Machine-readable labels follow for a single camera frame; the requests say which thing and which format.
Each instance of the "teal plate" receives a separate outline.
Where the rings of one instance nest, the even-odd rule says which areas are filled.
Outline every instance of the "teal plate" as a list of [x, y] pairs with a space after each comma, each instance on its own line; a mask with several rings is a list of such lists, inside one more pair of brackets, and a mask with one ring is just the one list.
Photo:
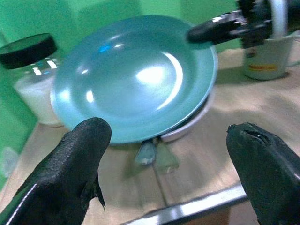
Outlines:
[[51, 94], [69, 129], [90, 117], [112, 127], [111, 144], [159, 136], [205, 101], [217, 74], [212, 43], [190, 44], [192, 26], [147, 15], [86, 37], [64, 60]]

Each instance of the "metal edge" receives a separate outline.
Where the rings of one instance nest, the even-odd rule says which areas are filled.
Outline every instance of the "metal edge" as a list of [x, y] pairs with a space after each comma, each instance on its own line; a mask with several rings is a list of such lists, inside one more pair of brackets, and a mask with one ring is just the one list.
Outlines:
[[161, 225], [178, 224], [179, 221], [189, 221], [206, 215], [209, 212], [246, 201], [247, 195], [241, 183], [227, 189], [156, 210], [143, 217], [124, 223], [124, 225]]

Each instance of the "jar lid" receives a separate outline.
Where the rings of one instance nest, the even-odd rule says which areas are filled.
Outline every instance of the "jar lid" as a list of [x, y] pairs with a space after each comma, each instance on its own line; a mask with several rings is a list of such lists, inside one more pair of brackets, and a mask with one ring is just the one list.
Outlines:
[[40, 61], [57, 50], [51, 34], [37, 34], [0, 48], [0, 63], [15, 69]]

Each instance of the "wooden table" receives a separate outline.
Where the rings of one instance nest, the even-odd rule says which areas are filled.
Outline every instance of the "wooden table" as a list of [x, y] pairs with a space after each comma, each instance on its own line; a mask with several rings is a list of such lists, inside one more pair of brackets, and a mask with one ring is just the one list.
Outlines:
[[[292, 58], [299, 57], [299, 53], [297, 43]], [[99, 167], [107, 207], [104, 212], [97, 199], [93, 199], [83, 224], [121, 224], [152, 210], [213, 195], [238, 183], [225, 144], [230, 124], [255, 123], [280, 136], [300, 154], [300, 67], [288, 69], [285, 78], [252, 80], [242, 75], [242, 55], [242, 49], [219, 54], [212, 107], [190, 133], [168, 143], [180, 161], [179, 169], [159, 174], [153, 166], [135, 165], [140, 144], [109, 147]], [[64, 127], [36, 126], [0, 193], [0, 210], [65, 132]]]

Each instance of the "glass jar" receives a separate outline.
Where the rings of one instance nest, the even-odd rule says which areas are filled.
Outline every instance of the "glass jar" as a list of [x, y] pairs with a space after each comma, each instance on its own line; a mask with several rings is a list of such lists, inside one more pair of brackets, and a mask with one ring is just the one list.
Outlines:
[[50, 34], [38, 34], [0, 48], [0, 63], [23, 101], [38, 118], [51, 126], [61, 125], [50, 101], [61, 58]]

